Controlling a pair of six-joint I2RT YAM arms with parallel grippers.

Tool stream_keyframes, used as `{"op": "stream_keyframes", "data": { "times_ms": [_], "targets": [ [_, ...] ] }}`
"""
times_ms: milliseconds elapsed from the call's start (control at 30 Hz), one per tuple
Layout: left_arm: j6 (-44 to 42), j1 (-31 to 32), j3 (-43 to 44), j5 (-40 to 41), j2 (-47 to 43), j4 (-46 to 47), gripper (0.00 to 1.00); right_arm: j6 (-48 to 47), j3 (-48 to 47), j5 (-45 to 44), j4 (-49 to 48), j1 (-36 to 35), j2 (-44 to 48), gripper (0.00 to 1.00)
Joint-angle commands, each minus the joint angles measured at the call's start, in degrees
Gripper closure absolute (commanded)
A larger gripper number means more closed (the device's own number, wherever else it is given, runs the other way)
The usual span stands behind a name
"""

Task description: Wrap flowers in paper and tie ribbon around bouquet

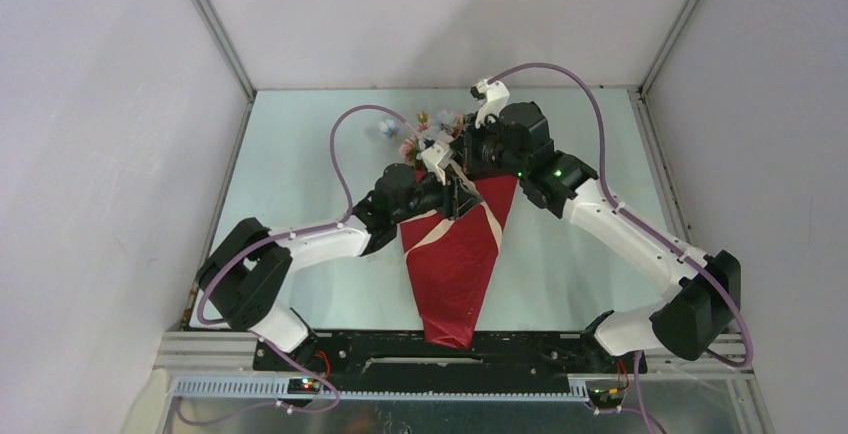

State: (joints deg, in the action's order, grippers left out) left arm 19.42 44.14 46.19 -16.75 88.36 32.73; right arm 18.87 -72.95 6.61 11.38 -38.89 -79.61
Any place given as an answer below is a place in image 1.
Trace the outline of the cream ribbon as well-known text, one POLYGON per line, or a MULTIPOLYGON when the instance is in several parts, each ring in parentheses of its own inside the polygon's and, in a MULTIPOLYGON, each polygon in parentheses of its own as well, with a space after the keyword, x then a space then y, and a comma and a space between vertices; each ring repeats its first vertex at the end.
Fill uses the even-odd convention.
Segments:
POLYGON ((465 216, 449 220, 435 211, 400 224, 408 262, 484 264, 497 259, 513 203, 516 181, 500 176, 476 180, 483 202, 465 216))

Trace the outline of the blue flower stem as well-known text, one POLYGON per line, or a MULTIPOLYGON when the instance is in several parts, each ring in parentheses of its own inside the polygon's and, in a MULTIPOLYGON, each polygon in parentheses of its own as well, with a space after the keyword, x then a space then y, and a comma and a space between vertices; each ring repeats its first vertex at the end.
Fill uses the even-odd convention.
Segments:
POLYGON ((463 124, 463 113, 442 109, 429 115, 419 126, 419 131, 425 140, 450 143, 461 133, 463 124))

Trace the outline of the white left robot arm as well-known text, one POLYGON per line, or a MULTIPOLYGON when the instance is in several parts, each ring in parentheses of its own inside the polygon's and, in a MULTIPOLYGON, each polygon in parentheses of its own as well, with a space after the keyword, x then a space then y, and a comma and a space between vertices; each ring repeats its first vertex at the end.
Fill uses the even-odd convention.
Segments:
POLYGON ((251 332, 277 348, 292 370, 316 357, 311 328, 278 297, 293 273, 324 262, 373 254, 405 221, 425 214, 456 220, 481 204, 473 184, 456 173, 440 180, 406 164, 384 169, 374 187, 341 219, 275 233, 250 217, 240 221, 198 270, 196 318, 251 332))

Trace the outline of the red wrapping paper sheet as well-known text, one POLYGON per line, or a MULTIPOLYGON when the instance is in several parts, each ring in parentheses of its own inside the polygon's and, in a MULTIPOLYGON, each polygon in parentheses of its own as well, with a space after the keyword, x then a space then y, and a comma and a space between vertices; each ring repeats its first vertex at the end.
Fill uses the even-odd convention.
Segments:
POLYGON ((430 211, 399 227, 404 260, 425 341, 471 347, 501 251, 517 180, 481 179, 483 202, 457 220, 430 211))

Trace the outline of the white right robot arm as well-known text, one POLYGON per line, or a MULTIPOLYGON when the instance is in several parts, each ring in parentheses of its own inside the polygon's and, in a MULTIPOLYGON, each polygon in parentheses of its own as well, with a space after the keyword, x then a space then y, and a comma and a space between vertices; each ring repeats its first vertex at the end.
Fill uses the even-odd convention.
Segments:
POLYGON ((606 372, 625 354, 657 348, 695 361, 733 320, 726 302, 740 299, 739 261, 726 251, 709 255, 628 210, 595 169, 555 148, 536 103, 465 115, 451 147, 470 179, 516 178, 532 204, 594 236, 657 288, 660 302, 605 312, 584 330, 581 356, 591 370, 606 372))

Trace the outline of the pink rose stem with blue bud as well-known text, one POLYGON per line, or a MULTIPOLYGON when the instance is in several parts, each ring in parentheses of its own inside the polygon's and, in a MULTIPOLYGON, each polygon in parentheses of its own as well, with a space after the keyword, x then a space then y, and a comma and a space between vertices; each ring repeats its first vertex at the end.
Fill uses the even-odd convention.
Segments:
POLYGON ((386 139, 394 139, 398 136, 399 127, 395 120, 386 119, 378 123, 378 131, 386 139))

